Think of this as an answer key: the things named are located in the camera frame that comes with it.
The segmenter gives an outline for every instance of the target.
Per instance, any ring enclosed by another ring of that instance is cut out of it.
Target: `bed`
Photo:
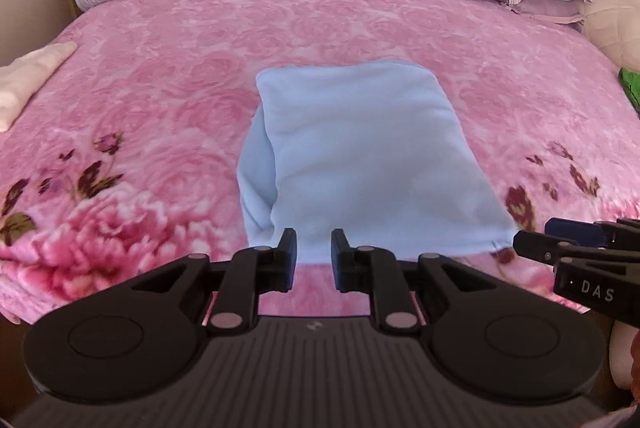
[[[0,311],[48,311],[190,252],[244,247],[236,163],[286,64],[413,61],[438,78],[520,227],[640,217],[640,122],[583,35],[494,0],[77,0],[78,51],[0,135]],[[549,299],[550,268],[510,249],[464,259]],[[262,313],[347,315],[366,297],[300,267]]]

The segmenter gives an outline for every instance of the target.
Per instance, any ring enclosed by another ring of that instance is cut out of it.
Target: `logo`
[[[320,322],[313,322],[313,323],[306,324],[306,328],[314,332],[316,332],[318,329],[322,329],[322,327],[324,327],[324,325],[322,325],[322,323]]]
[[[600,287],[600,285],[593,286],[593,284],[587,280],[582,280],[582,287],[580,291],[582,291],[583,294],[589,294],[593,298],[605,300],[606,302],[613,301],[613,289]]]

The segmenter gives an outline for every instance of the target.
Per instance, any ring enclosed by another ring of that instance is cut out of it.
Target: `black device labeled das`
[[[437,254],[351,247],[337,229],[335,286],[369,295],[370,315],[260,316],[295,263],[287,229],[277,247],[191,254],[44,316],[24,342],[42,394],[15,428],[575,428],[604,415],[585,394],[605,340],[562,305]]]

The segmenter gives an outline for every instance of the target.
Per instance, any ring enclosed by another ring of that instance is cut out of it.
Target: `light blue towel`
[[[250,245],[298,233],[299,263],[330,234],[399,259],[510,247],[517,229],[435,76],[417,64],[270,68],[238,164]]]

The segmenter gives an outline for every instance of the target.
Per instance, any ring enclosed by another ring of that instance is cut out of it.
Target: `green object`
[[[631,101],[636,112],[638,112],[638,117],[640,117],[640,74],[638,72],[631,72],[626,68],[621,68],[620,84],[622,84],[626,96],[629,98],[629,101]]]

